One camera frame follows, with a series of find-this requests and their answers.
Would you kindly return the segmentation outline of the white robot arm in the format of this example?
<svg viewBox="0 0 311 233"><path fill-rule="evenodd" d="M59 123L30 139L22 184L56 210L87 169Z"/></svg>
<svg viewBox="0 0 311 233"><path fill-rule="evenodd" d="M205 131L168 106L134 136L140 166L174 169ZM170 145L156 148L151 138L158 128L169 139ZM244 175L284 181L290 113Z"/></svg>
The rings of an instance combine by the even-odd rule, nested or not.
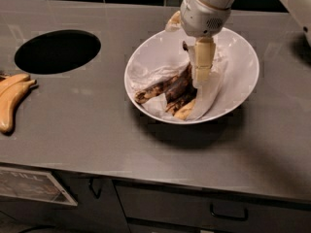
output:
<svg viewBox="0 0 311 233"><path fill-rule="evenodd" d="M181 29L193 38L211 38L227 27L266 40L290 30L281 24L281 17L294 24L292 59L309 67L311 0L182 0L166 29Z"/></svg>

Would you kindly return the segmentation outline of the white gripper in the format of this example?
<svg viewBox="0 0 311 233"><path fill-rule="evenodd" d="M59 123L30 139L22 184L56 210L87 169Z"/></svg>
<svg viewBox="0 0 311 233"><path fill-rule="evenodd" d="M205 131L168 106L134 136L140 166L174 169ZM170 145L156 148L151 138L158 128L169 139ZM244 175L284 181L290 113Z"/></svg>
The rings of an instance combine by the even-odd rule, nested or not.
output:
<svg viewBox="0 0 311 233"><path fill-rule="evenodd" d="M167 32L175 32L182 25L187 35L197 38L189 49L195 88L208 80L216 51L214 39L210 37L222 30L230 16L230 7L230 0L183 0L180 12L174 13L165 25Z"/></svg>

